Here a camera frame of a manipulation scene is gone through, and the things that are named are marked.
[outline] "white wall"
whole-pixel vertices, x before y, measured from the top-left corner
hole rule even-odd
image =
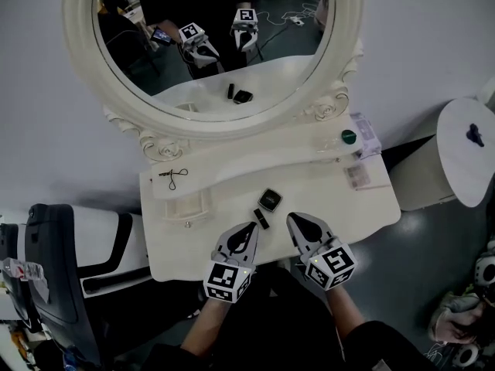
[[[365,0],[362,39],[351,108],[388,148],[495,75],[495,0]]]
[[[73,72],[62,0],[0,0],[0,210],[33,203],[136,209],[138,142]]]
[[[138,206],[138,142],[106,122],[74,74],[61,0],[0,0],[0,210]],[[495,0],[366,0],[352,108],[386,146],[495,73]]]

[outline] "gray floor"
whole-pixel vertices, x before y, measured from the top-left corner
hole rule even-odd
[[[365,317],[386,322],[427,352],[433,342],[426,328],[439,300],[447,291],[462,292],[472,280],[473,263],[486,243],[490,196],[474,209],[452,201],[404,212],[398,223],[351,245],[359,267],[345,287]],[[321,294],[312,282],[305,286]],[[180,322],[126,358],[144,361],[157,342],[179,345],[192,322]]]

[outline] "black object on stool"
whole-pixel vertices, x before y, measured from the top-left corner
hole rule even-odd
[[[485,144],[481,140],[481,133],[478,132],[478,125],[471,124],[469,126],[468,132],[466,133],[466,137],[473,143],[479,145],[480,147],[485,147]]]

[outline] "small bottle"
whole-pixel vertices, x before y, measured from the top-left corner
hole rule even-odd
[[[41,265],[10,257],[3,260],[2,271],[16,279],[39,281],[44,278],[43,267]]]

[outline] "human arm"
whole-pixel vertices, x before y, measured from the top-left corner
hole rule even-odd
[[[229,309],[230,303],[209,298],[180,348],[195,356],[206,357],[217,340]]]
[[[251,2],[237,3],[236,8],[237,9],[250,9],[251,8]]]
[[[341,339],[345,339],[356,327],[365,323],[361,312],[342,285],[328,290],[326,300]]]
[[[173,41],[175,41],[177,44],[182,44],[183,41],[180,38],[179,27],[177,27],[174,22],[166,19],[165,21],[157,24],[157,26],[165,33],[167,33],[170,37],[172,37]]]

